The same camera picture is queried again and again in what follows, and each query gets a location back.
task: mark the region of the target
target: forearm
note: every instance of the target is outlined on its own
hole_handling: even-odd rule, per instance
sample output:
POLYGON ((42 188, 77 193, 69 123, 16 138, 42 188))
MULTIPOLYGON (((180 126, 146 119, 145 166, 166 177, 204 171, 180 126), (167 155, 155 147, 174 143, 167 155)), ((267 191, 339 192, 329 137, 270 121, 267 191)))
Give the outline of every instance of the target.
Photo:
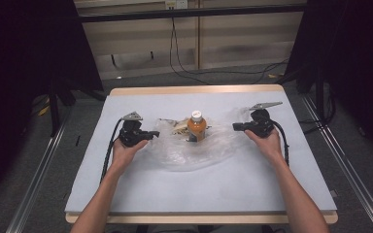
POLYGON ((110 168, 71 232, 103 232, 121 171, 110 168))
POLYGON ((293 232, 329 232, 317 205, 299 184, 286 162, 279 159, 274 168, 286 203, 289 225, 293 232))

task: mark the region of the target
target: black cable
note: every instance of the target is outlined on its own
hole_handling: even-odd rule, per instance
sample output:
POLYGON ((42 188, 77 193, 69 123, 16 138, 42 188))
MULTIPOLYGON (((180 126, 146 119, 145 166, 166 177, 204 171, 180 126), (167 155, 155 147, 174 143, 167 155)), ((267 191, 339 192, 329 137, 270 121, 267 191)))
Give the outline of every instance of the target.
POLYGON ((189 76, 184 76, 184 75, 181 75, 180 73, 178 73, 175 69, 174 69, 174 66, 172 65, 172 41, 174 39, 174 35, 175 35, 175 41, 177 42, 177 36, 176 36, 176 31, 175 31, 175 24, 174 24, 174 19, 172 18, 172 23, 173 23, 173 27, 172 27, 172 33, 171 33, 171 48, 169 50, 169 65, 171 66, 171 69, 174 71, 175 74, 177 74, 179 77, 181 78, 185 78, 185 79, 189 79, 189 80, 194 80, 194 81, 198 81, 200 83, 204 83, 204 84, 207 84, 207 85, 211 85, 210 83, 207 83, 205 81, 201 81, 199 79, 196 79, 196 78, 193 78, 193 77, 189 77, 189 76))
POLYGON ((201 80, 198 80, 196 78, 192 78, 192 77, 188 77, 188 76, 183 76, 181 74, 179 74, 177 71, 175 71, 173 65, 172 65, 172 41, 175 37, 175 46, 176 46, 176 51, 177 51, 177 59, 178 59, 178 63, 181 67, 181 69, 188 73, 188 74, 191 74, 191 75, 205 75, 205 74, 241 74, 241 75, 257 75, 257 74, 262 74, 261 77, 256 80, 255 82, 251 83, 251 84, 255 84, 255 83, 258 83, 260 80, 262 80, 265 72, 268 72, 268 71, 271 71, 271 70, 274 70, 275 68, 277 68, 278 66, 280 65, 283 65, 283 64, 288 64, 287 61, 288 59, 285 59, 279 63, 274 63, 274 64, 270 64, 268 65, 266 68, 264 68, 262 71, 256 71, 256 72, 241 72, 241 71, 202 71, 202 72, 190 72, 188 70, 186 70, 184 68, 184 66, 182 65, 181 63, 181 59, 180 59, 180 54, 179 54, 179 46, 178 46, 178 37, 177 37, 177 30, 175 28, 175 21, 174 19, 172 18, 172 34, 171 34, 171 49, 170 49, 170 52, 169 52, 169 57, 170 57, 170 66, 172 68, 172 70, 175 72, 175 74, 177 74, 178 76, 182 77, 182 78, 186 78, 186 79, 192 79, 192 80, 195 80, 195 81, 199 81, 201 83, 204 83, 204 84, 209 84, 209 83, 206 83, 206 82, 203 82, 201 80))
POLYGON ((336 113, 336 104, 335 104, 335 98, 333 96, 332 91, 330 91, 330 94, 327 99, 327 111, 328 111, 328 116, 324 119, 318 119, 318 120, 313 120, 313 119, 306 119, 306 120, 300 120, 298 121, 299 123, 316 123, 318 124, 317 127, 308 129, 304 131, 305 134, 312 133, 316 130, 323 129, 326 125, 328 125, 334 118, 335 113, 336 113))
POLYGON ((281 136, 283 137, 283 141, 284 141, 284 158, 286 160, 287 166, 289 167, 289 151, 288 151, 289 145, 287 143, 286 134, 284 133, 283 127, 278 122, 276 122, 274 120, 271 120, 271 121, 278 128, 278 130, 280 130, 281 136))
POLYGON ((111 150, 112 150, 112 147, 114 146, 114 138, 115 138, 115 134, 117 132, 117 129, 118 129, 118 126, 120 124, 120 122, 122 121, 122 118, 120 118, 117 122, 117 125, 115 125, 115 128, 114 128, 114 132, 112 134, 112 137, 111 137, 111 140, 110 140, 110 144, 108 145, 108 151, 107 151, 107 155, 105 155, 105 161, 104 161, 104 167, 102 169, 102 175, 101 175, 101 181, 100 183, 102 182, 102 180, 104 179, 105 177, 105 174, 107 173, 107 169, 108 169, 108 163, 109 163, 109 158, 110 158, 110 154, 111 154, 111 150))

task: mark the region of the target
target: person's right hand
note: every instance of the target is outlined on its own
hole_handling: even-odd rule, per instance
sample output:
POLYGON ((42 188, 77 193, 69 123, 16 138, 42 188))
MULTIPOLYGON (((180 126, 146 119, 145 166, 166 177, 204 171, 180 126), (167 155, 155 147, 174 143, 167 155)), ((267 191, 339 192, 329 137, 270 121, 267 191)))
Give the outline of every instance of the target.
POLYGON ((266 156, 272 165, 275 165, 280 160, 284 160, 281 152, 280 135, 275 128, 267 138, 260 138, 251 130, 245 130, 245 134, 256 143, 259 150, 266 156))
POLYGON ((111 167, 119 169, 123 173, 126 167, 132 162, 132 159, 135 156, 135 153, 142 149, 148 140, 143 140, 132 148, 128 148, 122 144, 120 139, 114 141, 114 150, 113 150, 113 160, 111 167))

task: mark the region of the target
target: metal rail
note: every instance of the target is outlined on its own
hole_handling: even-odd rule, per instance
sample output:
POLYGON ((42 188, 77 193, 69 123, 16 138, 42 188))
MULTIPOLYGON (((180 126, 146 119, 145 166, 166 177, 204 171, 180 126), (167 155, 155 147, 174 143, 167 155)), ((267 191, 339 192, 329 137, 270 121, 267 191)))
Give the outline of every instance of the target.
POLYGON ((155 19, 155 18, 172 18, 172 17, 214 17, 214 16, 231 16, 231 15, 251 15, 251 14, 271 14, 271 13, 292 13, 315 11, 330 4, 286 4, 286 5, 268 5, 255 7, 231 7, 231 8, 196 8, 181 10, 162 10, 133 13, 113 13, 113 14, 87 14, 77 17, 57 17, 47 18, 51 22, 103 22, 103 21, 124 21, 137 19, 155 19))
MULTIPOLYGON (((316 106, 312 99, 308 96, 304 96, 303 101, 311 117, 314 120, 318 121, 320 118, 316 113, 316 106)), ((343 171, 348 182, 356 193, 356 197, 361 202, 362 207, 373 222, 373 197, 371 193, 364 185, 363 181, 354 169, 347 155, 341 149, 341 146, 338 144, 329 127, 327 125, 321 125, 319 122, 317 123, 317 126, 320 128, 323 138, 325 139, 341 170, 343 171)))
POLYGON ((38 166, 38 169, 35 172, 35 175, 23 196, 22 202, 17 207, 17 211, 13 216, 11 223, 8 226, 7 233, 20 233, 23 230, 23 227, 29 217, 29 214, 33 208, 36 197, 38 196, 39 189, 42 182, 44 181, 45 175, 48 171, 48 168, 51 165, 51 160, 53 155, 59 145, 59 142, 62 138, 62 134, 65 129, 65 125, 68 122, 69 116, 72 112, 73 107, 69 107, 66 110, 65 118, 62 121, 62 124, 59 127, 57 133, 50 139, 48 147, 42 157, 41 163, 38 166))

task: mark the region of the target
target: white board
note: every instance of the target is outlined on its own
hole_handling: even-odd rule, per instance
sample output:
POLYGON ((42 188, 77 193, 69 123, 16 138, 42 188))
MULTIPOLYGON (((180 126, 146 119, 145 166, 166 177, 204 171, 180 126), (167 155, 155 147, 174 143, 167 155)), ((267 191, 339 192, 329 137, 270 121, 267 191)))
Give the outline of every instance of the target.
POLYGON ((135 155, 119 179, 111 213, 246 213, 285 210, 272 167, 254 142, 234 132, 233 111, 256 103, 283 104, 268 109, 287 135, 292 173, 322 211, 336 210, 317 162, 282 91, 109 96, 75 179, 66 213, 80 213, 95 193, 105 154, 119 118, 136 111, 143 130, 153 130, 158 118, 183 119, 194 110, 230 125, 240 133, 241 147, 219 163, 189 172, 174 172, 153 161, 148 146, 135 155))

